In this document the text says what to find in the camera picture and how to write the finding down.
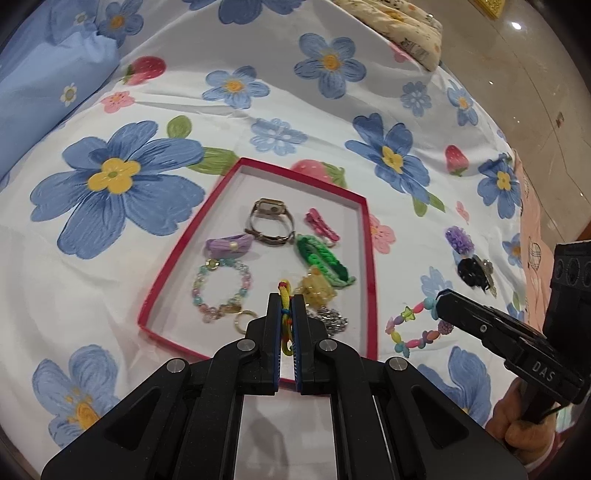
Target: pastel bead bracelet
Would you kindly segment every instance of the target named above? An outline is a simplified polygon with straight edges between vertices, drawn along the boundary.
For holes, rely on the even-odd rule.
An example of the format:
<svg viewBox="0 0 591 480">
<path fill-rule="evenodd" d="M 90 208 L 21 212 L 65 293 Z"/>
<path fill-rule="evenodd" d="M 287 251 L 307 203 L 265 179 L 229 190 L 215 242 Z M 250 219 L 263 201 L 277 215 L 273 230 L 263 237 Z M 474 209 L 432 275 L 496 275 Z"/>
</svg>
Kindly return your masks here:
<svg viewBox="0 0 591 480">
<path fill-rule="evenodd" d="M 406 307 L 403 312 L 396 318 L 390 318 L 386 324 L 386 333 L 392 337 L 394 341 L 394 351 L 403 354 L 406 358 L 410 356 L 411 348 L 425 348 L 425 345 L 433 343 L 441 335 L 449 335 L 453 330 L 453 325 L 445 320 L 439 320 L 437 330 L 425 330 L 421 338 L 404 341 L 400 334 L 396 331 L 396 325 L 401 325 L 404 322 L 414 320 L 416 313 L 421 313 L 423 310 L 431 311 L 431 318 L 439 320 L 436 309 L 436 300 L 432 297 L 426 297 L 421 303 L 415 305 L 413 308 Z"/>
<path fill-rule="evenodd" d="M 201 289 L 205 283 L 205 279 L 207 275 L 211 272 L 216 270 L 218 267 L 232 267 L 242 276 L 242 286 L 238 292 L 229 298 L 225 303 L 222 303 L 218 307 L 210 307 L 203 301 L 203 297 L 201 295 Z M 248 290 L 251 287 L 252 278 L 251 272 L 247 265 L 240 262 L 240 260 L 235 260 L 233 258 L 210 258 L 205 262 L 205 265 L 201 265 L 199 267 L 199 273 L 193 282 L 193 290 L 191 291 L 193 295 L 193 304 L 199 308 L 199 311 L 203 313 L 203 321 L 206 323 L 210 323 L 214 320 L 217 320 L 220 317 L 223 317 L 227 313 L 237 313 L 242 310 L 242 301 L 246 294 L 248 294 Z"/>
</svg>

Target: blue flower print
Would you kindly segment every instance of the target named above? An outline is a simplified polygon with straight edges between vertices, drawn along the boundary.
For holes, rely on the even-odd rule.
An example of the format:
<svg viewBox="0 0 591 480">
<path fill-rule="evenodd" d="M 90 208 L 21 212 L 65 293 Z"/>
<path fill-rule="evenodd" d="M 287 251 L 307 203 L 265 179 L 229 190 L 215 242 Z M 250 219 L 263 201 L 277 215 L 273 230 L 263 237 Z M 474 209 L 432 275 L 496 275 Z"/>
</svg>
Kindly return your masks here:
<svg viewBox="0 0 591 480">
<path fill-rule="evenodd" d="M 273 150 L 277 155 L 285 156 L 289 153 L 295 153 L 294 145 L 300 145 L 308 140 L 308 135 L 293 130 L 287 122 L 282 122 L 278 118 L 265 120 L 257 118 L 252 124 L 251 130 L 256 136 L 251 138 L 251 144 L 259 152 L 268 152 Z"/>
<path fill-rule="evenodd" d="M 335 38 L 329 46 L 320 35 L 305 33 L 300 50 L 308 58 L 296 64 L 295 74 L 304 80 L 318 79 L 318 90 L 326 98 L 341 98 L 346 82 L 359 82 L 367 73 L 365 65 L 353 59 L 355 43 L 350 38 Z"/>
<path fill-rule="evenodd" d="M 199 10 L 216 0 L 183 0 L 191 10 Z M 289 15 L 305 0 L 222 0 L 217 16 L 224 25 L 235 23 L 246 25 L 253 22 L 262 12 L 263 4 L 280 15 Z"/>
<path fill-rule="evenodd" d="M 519 241 L 519 234 L 516 233 L 510 242 L 503 242 L 503 249 L 507 253 L 509 265 L 517 265 L 523 268 L 521 264 L 521 242 Z"/>
<path fill-rule="evenodd" d="M 251 107 L 251 97 L 265 97 L 269 95 L 269 87 L 262 82 L 256 82 L 256 70 L 250 65 L 240 67 L 232 74 L 224 70 L 216 70 L 205 77 L 210 88 L 203 92 L 203 100 L 211 102 L 222 100 L 227 105 L 245 110 Z"/>
<path fill-rule="evenodd" d="M 432 107 L 431 97 L 427 95 L 427 85 L 423 82 L 408 82 L 402 87 L 402 91 L 402 106 L 412 109 L 414 116 L 423 116 L 425 110 Z"/>
<path fill-rule="evenodd" d="M 447 89 L 447 98 L 454 107 L 457 107 L 457 124 L 463 127 L 468 122 L 472 125 L 478 124 L 478 114 L 474 110 L 474 100 L 464 87 L 458 87 L 455 83 L 449 80 L 452 84 Z"/>
<path fill-rule="evenodd" d="M 439 390 L 472 417 L 480 426 L 484 426 L 491 413 L 491 376 L 486 366 L 477 355 L 466 352 L 458 346 L 452 348 L 447 361 L 449 376 L 454 387 L 447 385 L 439 374 L 426 365 L 419 365 L 420 371 Z"/>
<path fill-rule="evenodd" d="M 497 210 L 501 218 L 513 218 L 515 205 L 521 204 L 519 182 L 508 161 L 509 156 L 502 153 L 496 160 L 489 159 L 478 167 L 478 171 L 486 176 L 478 183 L 478 195 L 486 206 L 498 198 Z"/>
<path fill-rule="evenodd" d="M 518 311 L 512 303 L 507 304 L 507 312 L 515 320 L 519 320 L 522 323 L 525 321 L 525 312 L 523 310 Z"/>
<path fill-rule="evenodd" d="M 203 159 L 203 148 L 186 138 L 152 138 L 158 125 L 144 121 L 117 130 L 108 142 L 85 137 L 62 154 L 74 170 L 47 177 L 31 192 L 33 222 L 76 207 L 57 239 L 68 255 L 94 258 L 119 238 L 128 218 L 153 235 L 170 235 L 191 216 L 205 191 L 163 171 Z"/>
<path fill-rule="evenodd" d="M 123 5 L 107 5 L 106 19 L 99 24 L 99 34 L 114 38 L 120 47 L 127 35 L 135 35 L 144 26 L 144 17 L 137 13 L 144 0 L 125 0 Z"/>
<path fill-rule="evenodd" d="M 413 134 L 399 123 L 384 136 L 384 124 L 379 113 L 353 119 L 353 127 L 365 143 L 348 140 L 345 147 L 375 163 L 375 174 L 401 193 L 409 193 L 429 205 L 429 172 L 415 156 L 409 155 Z"/>
<path fill-rule="evenodd" d="M 421 284 L 423 294 L 432 299 L 436 298 L 440 291 L 453 288 L 452 282 L 445 280 L 441 272 L 433 267 L 429 267 L 429 276 L 423 275 L 421 277 Z"/>
<path fill-rule="evenodd" d="M 78 349 L 70 357 L 68 377 L 49 359 L 33 373 L 37 400 L 55 418 L 49 422 L 49 435 L 64 448 L 112 409 L 117 364 L 109 352 L 98 345 Z"/>
</svg>

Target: red tray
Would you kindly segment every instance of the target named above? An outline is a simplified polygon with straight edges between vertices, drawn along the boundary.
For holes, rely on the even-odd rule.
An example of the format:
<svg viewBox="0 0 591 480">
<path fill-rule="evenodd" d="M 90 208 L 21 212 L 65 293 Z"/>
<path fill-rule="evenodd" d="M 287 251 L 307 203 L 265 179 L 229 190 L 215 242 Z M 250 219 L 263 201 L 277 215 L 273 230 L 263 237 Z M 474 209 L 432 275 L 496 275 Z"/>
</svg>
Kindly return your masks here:
<svg viewBox="0 0 591 480">
<path fill-rule="evenodd" d="M 285 201 L 299 233 L 312 233 L 304 222 L 304 215 L 315 207 L 341 236 L 333 252 L 357 281 L 338 292 L 331 301 L 330 307 L 339 309 L 349 318 L 347 330 L 336 338 L 356 348 L 361 355 L 376 359 L 378 320 L 374 254 L 365 198 L 307 175 L 250 158 L 241 158 L 221 178 L 178 240 L 142 305 L 138 316 L 140 329 L 163 345 L 203 359 L 210 358 L 221 346 L 241 338 L 234 329 L 232 314 L 214 323 L 204 323 L 201 313 L 191 304 L 191 288 L 199 266 L 207 259 L 203 249 L 205 240 L 240 233 L 254 201 L 260 197 Z M 269 235 L 285 232 L 281 222 L 265 219 L 260 222 L 256 224 L 257 228 Z M 306 274 L 307 266 L 294 250 L 293 245 L 269 247 L 255 241 L 251 250 L 240 258 L 250 266 L 253 279 L 244 309 L 264 314 L 268 295 L 277 291 L 282 278 L 288 278 L 293 287 L 297 286 L 299 279 Z M 231 268 L 220 268 L 209 275 L 203 289 L 206 303 L 216 306 L 231 297 L 235 290 L 228 285 L 232 282 L 239 288 L 239 276 Z M 216 298 L 218 293 L 225 297 Z M 282 357 L 281 376 L 285 380 L 293 379 L 292 358 Z"/>
</svg>

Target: multicolored rope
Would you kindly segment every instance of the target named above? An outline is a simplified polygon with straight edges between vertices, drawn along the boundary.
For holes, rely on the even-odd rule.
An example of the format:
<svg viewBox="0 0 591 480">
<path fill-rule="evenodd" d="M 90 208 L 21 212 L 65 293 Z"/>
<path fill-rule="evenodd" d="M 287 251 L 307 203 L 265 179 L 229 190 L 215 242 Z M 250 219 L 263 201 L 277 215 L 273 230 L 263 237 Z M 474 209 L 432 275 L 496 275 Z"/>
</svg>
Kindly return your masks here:
<svg viewBox="0 0 591 480">
<path fill-rule="evenodd" d="M 277 286 L 279 288 L 279 295 L 281 296 L 281 350 L 283 350 L 283 353 L 287 356 L 292 356 L 294 354 L 294 339 L 293 332 L 291 330 L 291 286 L 287 280 L 281 280 Z"/>
</svg>

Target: human hand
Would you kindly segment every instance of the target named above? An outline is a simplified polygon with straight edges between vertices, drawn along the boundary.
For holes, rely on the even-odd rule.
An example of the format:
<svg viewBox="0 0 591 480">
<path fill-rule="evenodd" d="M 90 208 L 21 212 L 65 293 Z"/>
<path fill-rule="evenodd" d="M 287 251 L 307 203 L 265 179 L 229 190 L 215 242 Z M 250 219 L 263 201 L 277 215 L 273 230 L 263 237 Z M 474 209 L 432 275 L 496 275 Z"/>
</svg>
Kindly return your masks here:
<svg viewBox="0 0 591 480">
<path fill-rule="evenodd" d="M 485 430 L 497 440 L 517 448 L 514 455 L 527 465 L 540 458 L 554 440 L 556 413 L 548 415 L 539 425 L 520 420 L 520 385 L 520 378 L 513 380 L 505 396 L 495 405 Z"/>
</svg>

